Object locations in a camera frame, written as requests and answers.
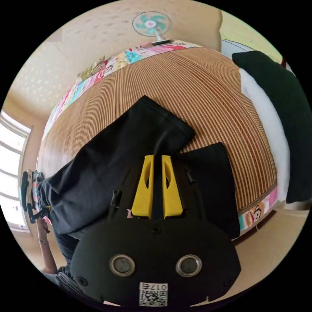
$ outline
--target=person's arm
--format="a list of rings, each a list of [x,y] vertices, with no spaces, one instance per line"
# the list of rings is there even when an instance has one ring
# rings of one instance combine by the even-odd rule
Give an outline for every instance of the person's arm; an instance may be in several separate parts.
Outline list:
[[[39,218],[37,220],[37,230],[38,230],[38,238],[39,244],[41,249],[41,255],[44,263],[43,272],[48,274],[57,274],[58,269],[56,267],[49,242],[46,237],[46,228],[48,225],[46,224],[45,220]]]

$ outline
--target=qr code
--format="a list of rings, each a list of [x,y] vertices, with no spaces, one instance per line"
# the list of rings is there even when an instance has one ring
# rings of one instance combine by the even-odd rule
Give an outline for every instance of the qr code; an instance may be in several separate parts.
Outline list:
[[[167,306],[167,291],[140,290],[141,306]]]

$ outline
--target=white sheet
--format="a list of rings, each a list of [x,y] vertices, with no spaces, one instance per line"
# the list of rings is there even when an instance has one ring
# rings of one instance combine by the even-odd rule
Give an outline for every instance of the white sheet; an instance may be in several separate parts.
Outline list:
[[[263,125],[277,170],[277,197],[286,200],[290,176],[290,152],[280,118],[269,97],[254,78],[240,68],[241,92],[249,98]]]

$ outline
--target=window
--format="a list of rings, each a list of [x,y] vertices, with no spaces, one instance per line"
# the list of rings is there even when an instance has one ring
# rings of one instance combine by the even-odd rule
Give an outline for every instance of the window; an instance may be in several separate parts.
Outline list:
[[[0,205],[3,215],[13,229],[27,230],[20,202],[19,176],[21,162],[31,129],[0,113]]]

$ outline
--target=fan blade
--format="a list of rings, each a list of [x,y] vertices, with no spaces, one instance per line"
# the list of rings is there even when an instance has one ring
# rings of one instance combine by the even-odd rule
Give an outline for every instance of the fan blade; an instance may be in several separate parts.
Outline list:
[[[150,18],[151,20],[153,20],[154,22],[157,22],[158,20],[165,20],[166,18],[164,17],[164,16],[162,16],[162,15],[153,15],[151,18]]]
[[[142,15],[142,16],[140,17],[140,19],[141,19],[141,21],[142,21],[143,23],[145,23],[147,20],[149,20],[145,14]]]
[[[147,34],[147,35],[151,35],[151,34],[153,34],[154,32],[155,32],[155,28],[150,28],[150,29],[148,29],[145,33]]]
[[[164,23],[162,23],[162,22],[157,22],[157,26],[160,27],[160,29],[162,31],[164,31],[166,29],[166,25]]]
[[[136,23],[136,27],[141,28],[141,29],[147,28],[144,24],[138,24],[138,23]]]

